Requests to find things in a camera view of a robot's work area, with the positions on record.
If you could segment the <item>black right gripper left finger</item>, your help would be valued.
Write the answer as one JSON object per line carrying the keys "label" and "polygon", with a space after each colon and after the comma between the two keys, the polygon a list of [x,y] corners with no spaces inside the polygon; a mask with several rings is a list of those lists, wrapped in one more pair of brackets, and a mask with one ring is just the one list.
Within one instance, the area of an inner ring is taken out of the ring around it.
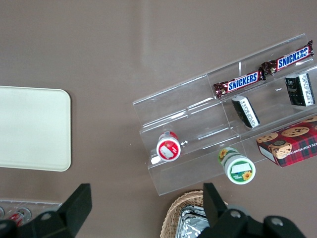
{"label": "black right gripper left finger", "polygon": [[20,227],[13,220],[2,220],[0,236],[2,238],[74,238],[91,210],[91,185],[82,183],[57,211],[44,212]]}

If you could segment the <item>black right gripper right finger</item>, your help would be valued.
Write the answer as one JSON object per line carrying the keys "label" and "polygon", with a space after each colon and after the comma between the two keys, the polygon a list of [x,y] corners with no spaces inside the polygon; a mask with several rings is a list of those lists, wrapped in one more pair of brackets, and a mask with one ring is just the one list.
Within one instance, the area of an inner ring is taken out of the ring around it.
{"label": "black right gripper right finger", "polygon": [[304,238],[302,231],[289,219],[267,216],[262,223],[243,211],[229,209],[213,183],[204,183],[203,206],[209,222],[202,238]]}

